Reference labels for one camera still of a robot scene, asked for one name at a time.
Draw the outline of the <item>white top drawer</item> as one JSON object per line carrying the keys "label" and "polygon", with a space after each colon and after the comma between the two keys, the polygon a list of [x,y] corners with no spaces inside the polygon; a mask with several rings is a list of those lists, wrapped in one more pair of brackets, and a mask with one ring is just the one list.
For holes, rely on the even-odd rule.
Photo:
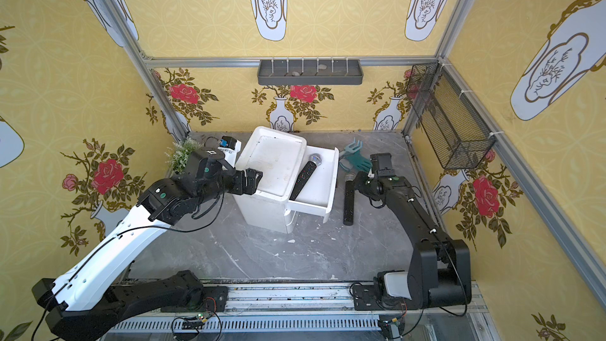
{"label": "white top drawer", "polygon": [[287,202],[287,209],[320,216],[323,223],[326,224],[336,195],[339,150],[337,148],[319,148],[308,145],[301,162],[300,171],[314,154],[320,156],[320,165],[312,173],[297,199]]}

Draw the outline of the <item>white plastic drawer cabinet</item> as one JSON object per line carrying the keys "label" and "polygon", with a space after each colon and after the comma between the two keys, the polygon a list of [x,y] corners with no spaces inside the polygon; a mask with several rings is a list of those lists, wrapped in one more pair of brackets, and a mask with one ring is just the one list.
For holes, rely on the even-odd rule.
{"label": "white plastic drawer cabinet", "polygon": [[264,126],[257,127],[246,142],[236,168],[263,173],[254,195],[236,196],[235,201],[247,224],[289,234],[296,216],[289,199],[306,152],[303,137]]}

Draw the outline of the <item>black rhinestone microphone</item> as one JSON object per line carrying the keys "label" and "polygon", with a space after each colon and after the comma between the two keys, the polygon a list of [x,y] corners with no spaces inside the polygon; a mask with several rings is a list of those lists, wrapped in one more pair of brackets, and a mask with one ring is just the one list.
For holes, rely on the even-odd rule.
{"label": "black rhinestone microphone", "polygon": [[301,191],[305,188],[306,184],[310,180],[312,174],[317,169],[317,167],[322,164],[322,157],[318,153],[313,153],[307,163],[304,165],[303,169],[300,171],[293,190],[290,194],[290,200],[296,200],[300,195]]}
{"label": "black rhinestone microphone", "polygon": [[345,195],[343,209],[343,224],[352,226],[354,222],[354,197],[355,197],[355,178],[354,173],[345,176]]}

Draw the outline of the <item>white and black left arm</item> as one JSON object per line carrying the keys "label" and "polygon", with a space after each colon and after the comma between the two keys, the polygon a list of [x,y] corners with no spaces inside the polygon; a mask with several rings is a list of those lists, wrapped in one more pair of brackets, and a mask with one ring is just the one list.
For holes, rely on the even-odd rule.
{"label": "white and black left arm", "polygon": [[135,258],[176,224],[211,199],[253,195],[262,172],[237,170],[219,148],[199,148],[184,171],[152,184],[128,215],[83,260],[56,279],[32,288],[44,312],[41,322],[63,340],[97,340],[118,323],[162,307],[198,306],[202,282],[189,270],[154,282],[119,285],[118,276]]}

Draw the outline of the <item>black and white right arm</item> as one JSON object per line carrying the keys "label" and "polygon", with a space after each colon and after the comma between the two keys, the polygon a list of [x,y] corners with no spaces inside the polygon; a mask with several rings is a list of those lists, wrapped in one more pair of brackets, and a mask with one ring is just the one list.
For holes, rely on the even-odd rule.
{"label": "black and white right arm", "polygon": [[382,306],[398,301],[408,309],[467,306],[471,302],[471,258],[467,244],[451,238],[418,203],[409,181],[398,176],[391,154],[370,156],[369,173],[359,172],[354,187],[373,204],[393,212],[413,247],[410,265],[380,272],[375,297]]}

